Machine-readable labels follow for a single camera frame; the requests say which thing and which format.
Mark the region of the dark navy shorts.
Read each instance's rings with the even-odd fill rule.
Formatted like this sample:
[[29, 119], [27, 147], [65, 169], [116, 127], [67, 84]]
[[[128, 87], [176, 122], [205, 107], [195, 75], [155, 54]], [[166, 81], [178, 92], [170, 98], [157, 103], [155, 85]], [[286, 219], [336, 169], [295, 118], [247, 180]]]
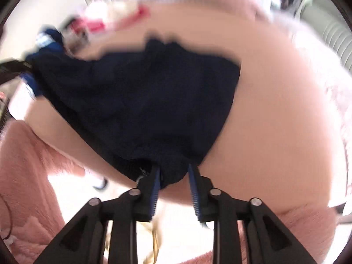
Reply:
[[131, 180], [161, 171], [161, 185], [199, 165], [229, 115], [240, 65], [175, 42], [84, 61], [44, 50], [28, 61], [43, 95], [80, 137]]

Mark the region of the white and pink garment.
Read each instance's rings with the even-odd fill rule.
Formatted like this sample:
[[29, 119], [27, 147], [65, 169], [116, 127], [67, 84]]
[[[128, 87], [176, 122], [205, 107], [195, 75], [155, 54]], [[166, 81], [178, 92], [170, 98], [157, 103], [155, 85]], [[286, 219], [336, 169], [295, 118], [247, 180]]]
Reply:
[[135, 1], [92, 2], [61, 31], [64, 46], [75, 52], [92, 39], [133, 26], [148, 15], [147, 6]]

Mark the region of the pink bed sheet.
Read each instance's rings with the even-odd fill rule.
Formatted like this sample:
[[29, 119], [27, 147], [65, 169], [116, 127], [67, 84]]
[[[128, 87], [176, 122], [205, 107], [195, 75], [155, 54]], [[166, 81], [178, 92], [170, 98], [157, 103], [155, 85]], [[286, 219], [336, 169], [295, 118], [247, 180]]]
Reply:
[[141, 23], [96, 40], [79, 58], [142, 49], [153, 31], [163, 41], [240, 60], [233, 106], [200, 171], [232, 197], [259, 197], [278, 213], [327, 206], [334, 146], [324, 92], [286, 29], [206, 6], [148, 9]]

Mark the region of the blue white-striped jacket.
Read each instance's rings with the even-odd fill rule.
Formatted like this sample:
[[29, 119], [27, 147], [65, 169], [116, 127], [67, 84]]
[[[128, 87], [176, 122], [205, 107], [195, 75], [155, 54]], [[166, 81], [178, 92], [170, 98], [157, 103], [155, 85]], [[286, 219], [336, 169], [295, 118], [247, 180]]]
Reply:
[[[44, 50], [65, 53], [63, 42], [63, 35], [54, 27], [43, 28], [36, 38], [36, 50], [25, 56], [25, 61], [32, 61], [38, 58]], [[42, 89], [29, 71], [21, 74], [21, 78], [26, 83], [27, 87], [31, 89], [32, 96], [35, 98], [42, 96]]]

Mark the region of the pink fluffy sleeve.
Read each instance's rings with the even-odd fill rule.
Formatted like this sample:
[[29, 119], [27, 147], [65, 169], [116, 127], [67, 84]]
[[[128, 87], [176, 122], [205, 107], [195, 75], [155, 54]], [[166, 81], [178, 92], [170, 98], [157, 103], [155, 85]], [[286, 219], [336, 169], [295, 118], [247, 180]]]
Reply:
[[65, 226], [49, 175], [82, 167], [43, 142], [21, 120], [1, 135], [1, 239], [18, 263], [34, 263]]

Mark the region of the grey padded headboard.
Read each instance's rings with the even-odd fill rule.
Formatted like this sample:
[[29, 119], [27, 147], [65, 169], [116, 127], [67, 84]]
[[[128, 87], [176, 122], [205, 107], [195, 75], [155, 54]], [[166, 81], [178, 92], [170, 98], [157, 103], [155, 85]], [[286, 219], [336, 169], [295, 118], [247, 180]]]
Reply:
[[302, 0], [296, 17], [308, 24], [351, 71], [351, 30], [331, 0]]

